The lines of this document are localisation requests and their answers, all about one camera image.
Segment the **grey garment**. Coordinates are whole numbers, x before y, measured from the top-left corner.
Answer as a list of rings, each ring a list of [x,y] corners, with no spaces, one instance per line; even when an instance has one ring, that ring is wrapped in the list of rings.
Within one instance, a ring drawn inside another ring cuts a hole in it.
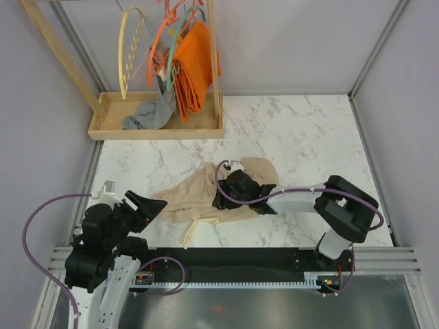
[[[174,90],[166,91],[161,76],[157,77],[157,83],[159,88],[157,100],[141,102],[133,115],[123,119],[124,130],[159,130],[169,122],[171,115],[177,112]]]

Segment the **orange plastic hanger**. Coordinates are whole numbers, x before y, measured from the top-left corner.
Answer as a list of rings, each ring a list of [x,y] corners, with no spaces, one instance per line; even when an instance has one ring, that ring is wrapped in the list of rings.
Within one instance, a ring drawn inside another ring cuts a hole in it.
[[[166,59],[169,57],[169,51],[162,45],[161,36],[166,28],[170,28],[176,23],[184,21],[182,31],[179,33],[179,40],[182,40],[182,35],[189,28],[189,24],[195,16],[195,12],[191,12],[191,16],[188,19],[182,19],[178,16],[179,7],[182,7],[182,12],[185,12],[186,1],[176,1],[174,6],[171,6],[171,1],[164,1],[164,18],[160,24],[157,32],[155,33],[152,46],[148,49],[147,57],[147,71],[145,72],[145,78],[147,79],[147,85],[153,87],[153,79],[156,77],[161,69],[167,68]]]

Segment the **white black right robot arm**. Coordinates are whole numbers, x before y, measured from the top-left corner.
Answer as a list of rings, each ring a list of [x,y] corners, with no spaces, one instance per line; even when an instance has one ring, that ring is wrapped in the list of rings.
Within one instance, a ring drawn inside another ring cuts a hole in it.
[[[258,215],[288,212],[320,215],[330,227],[313,252],[314,264],[321,270],[330,270],[348,247],[363,243],[369,231],[384,222],[376,199],[338,175],[315,186],[287,188],[258,184],[241,169],[222,180],[215,173],[214,179],[217,192],[213,206],[219,210],[248,206]]]

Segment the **orange cloth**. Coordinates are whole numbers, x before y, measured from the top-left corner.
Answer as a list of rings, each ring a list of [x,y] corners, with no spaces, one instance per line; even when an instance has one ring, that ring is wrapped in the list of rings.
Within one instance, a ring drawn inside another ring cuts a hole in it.
[[[207,91],[213,83],[209,29],[196,21],[177,48],[173,66],[180,68],[174,80],[176,101],[183,123],[190,114],[202,111]]]

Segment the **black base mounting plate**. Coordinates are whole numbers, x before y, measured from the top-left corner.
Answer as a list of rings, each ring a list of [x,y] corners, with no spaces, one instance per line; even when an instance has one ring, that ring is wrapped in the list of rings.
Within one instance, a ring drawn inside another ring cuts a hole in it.
[[[160,247],[141,262],[161,256],[180,262],[188,284],[303,282],[306,272],[349,272],[352,259],[350,250],[327,260],[296,247]]]

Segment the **teal plastic hanger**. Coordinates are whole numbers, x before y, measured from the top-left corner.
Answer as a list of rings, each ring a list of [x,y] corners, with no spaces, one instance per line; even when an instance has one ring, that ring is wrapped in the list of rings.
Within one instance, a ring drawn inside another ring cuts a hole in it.
[[[200,5],[193,5],[188,10],[185,11],[185,13],[182,16],[181,22],[177,25],[177,28],[175,30],[175,34],[171,41],[171,47],[169,48],[169,56],[167,60],[167,79],[166,79],[166,91],[170,91],[173,83],[171,81],[171,72],[172,72],[172,62],[174,59],[174,54],[176,51],[176,45],[177,45],[177,39],[180,35],[180,32],[182,31],[182,28],[185,23],[189,22],[189,16],[192,14],[194,10],[199,10],[202,15],[202,20],[206,21],[206,14],[203,10],[203,7]]]

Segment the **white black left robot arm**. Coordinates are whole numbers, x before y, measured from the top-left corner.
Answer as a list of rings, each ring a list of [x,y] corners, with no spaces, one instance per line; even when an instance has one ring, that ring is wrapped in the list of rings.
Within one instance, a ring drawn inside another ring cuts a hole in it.
[[[74,297],[70,328],[117,328],[130,285],[150,262],[142,232],[166,207],[164,200],[127,191],[102,192],[82,221],[67,257],[65,284]]]

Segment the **beige trousers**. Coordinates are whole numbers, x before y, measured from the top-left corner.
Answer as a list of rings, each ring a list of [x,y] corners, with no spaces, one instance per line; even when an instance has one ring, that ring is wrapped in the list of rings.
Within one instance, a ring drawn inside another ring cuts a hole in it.
[[[262,184],[278,184],[278,175],[272,163],[265,158],[241,158],[240,163],[254,181]],[[217,165],[208,162],[201,169],[173,188],[158,192],[153,199],[165,200],[167,206],[158,218],[171,223],[189,222],[190,226],[180,242],[184,249],[192,244],[192,237],[200,223],[216,226],[220,223],[257,218],[258,214],[249,206],[239,206],[232,210],[219,210],[212,206],[217,192],[215,169]]]

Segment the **wooden clothes rack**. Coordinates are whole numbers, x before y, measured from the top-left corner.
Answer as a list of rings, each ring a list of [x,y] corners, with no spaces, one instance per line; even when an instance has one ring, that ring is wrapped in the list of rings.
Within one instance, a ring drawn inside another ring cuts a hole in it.
[[[37,1],[21,1],[31,22],[45,39],[93,111],[88,135],[94,141],[221,139],[223,92],[218,88],[220,64],[216,47],[213,2],[188,8],[174,30],[169,51],[158,55],[156,37],[145,53],[145,76],[166,75],[164,87],[131,91],[132,65],[147,17],[136,6],[123,12],[118,36],[119,90],[96,95]]]

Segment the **pink thin hanger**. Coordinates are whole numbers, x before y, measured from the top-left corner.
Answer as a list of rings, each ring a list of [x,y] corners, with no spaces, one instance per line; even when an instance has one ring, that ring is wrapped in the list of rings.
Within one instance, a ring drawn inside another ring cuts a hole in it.
[[[134,73],[132,75],[132,81],[135,84],[138,84],[142,79],[145,78],[145,76],[147,74],[148,60],[149,60],[151,49],[152,49],[151,47],[149,47],[147,49],[147,51],[145,52],[143,60],[138,65],[138,67],[136,68],[136,70],[134,71]]]

